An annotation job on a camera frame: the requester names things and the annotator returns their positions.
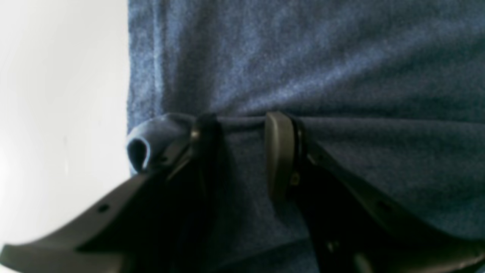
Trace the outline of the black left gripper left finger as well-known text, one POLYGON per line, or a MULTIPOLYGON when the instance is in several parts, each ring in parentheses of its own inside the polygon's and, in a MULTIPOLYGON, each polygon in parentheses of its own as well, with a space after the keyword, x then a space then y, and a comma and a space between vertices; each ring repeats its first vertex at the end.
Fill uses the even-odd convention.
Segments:
POLYGON ((59 230, 7 244, 1 264, 20 273, 189 271, 211 215, 222 136, 215 114, 198 117, 144 170, 59 230))

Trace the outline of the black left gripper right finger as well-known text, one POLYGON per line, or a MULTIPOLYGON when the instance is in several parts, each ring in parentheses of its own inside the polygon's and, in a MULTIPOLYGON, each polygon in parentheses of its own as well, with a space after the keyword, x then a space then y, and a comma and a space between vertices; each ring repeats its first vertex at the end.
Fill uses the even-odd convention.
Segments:
POLYGON ((420 220, 336 161, 296 117, 265 117, 269 198, 297 206, 321 273, 483 273, 484 241, 420 220))

